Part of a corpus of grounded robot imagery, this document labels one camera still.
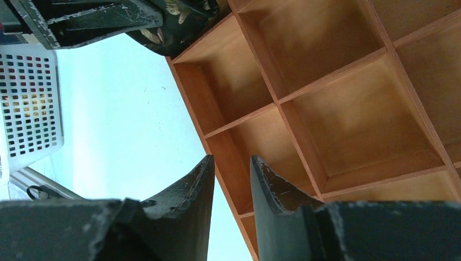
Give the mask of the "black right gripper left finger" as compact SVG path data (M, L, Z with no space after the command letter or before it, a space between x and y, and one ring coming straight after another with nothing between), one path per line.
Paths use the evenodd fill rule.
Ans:
M1 202L1 260L206 260L215 162L144 200Z

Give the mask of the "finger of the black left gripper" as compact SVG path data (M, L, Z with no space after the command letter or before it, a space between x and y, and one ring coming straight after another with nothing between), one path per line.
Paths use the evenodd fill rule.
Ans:
M7 33L31 35L46 49L82 47L163 24L164 11L152 1L7 2Z

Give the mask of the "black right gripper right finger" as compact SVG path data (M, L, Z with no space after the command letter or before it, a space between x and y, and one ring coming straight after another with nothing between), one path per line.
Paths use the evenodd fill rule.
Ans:
M250 159L260 260L460 260L460 204L324 203Z

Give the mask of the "black gold floral tie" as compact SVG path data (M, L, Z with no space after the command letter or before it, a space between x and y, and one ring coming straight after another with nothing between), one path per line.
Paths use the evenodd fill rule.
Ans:
M164 23L128 32L148 50L176 57L230 13L227 1L151 1L163 12Z

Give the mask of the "wooden compartment tray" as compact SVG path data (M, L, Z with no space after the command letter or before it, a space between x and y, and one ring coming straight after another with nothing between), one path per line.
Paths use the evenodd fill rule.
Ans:
M460 1L225 1L167 62L253 260L250 157L322 201L460 201Z

